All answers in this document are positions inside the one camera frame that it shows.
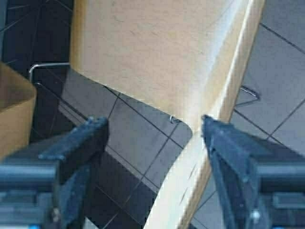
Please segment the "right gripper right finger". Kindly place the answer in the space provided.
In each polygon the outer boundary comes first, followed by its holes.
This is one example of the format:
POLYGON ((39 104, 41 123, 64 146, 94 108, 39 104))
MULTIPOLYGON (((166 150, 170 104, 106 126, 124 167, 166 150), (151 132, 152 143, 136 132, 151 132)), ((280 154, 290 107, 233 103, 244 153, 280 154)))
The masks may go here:
POLYGON ((302 229, 305 156, 202 117, 202 137, 227 229, 302 229))

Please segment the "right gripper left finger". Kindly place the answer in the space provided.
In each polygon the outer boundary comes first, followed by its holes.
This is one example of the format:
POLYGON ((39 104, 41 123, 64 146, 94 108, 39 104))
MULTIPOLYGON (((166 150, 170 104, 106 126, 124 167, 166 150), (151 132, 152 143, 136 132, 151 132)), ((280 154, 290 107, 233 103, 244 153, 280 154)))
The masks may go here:
POLYGON ((30 144, 0 161, 3 229, 82 229, 109 139, 107 118, 30 144))

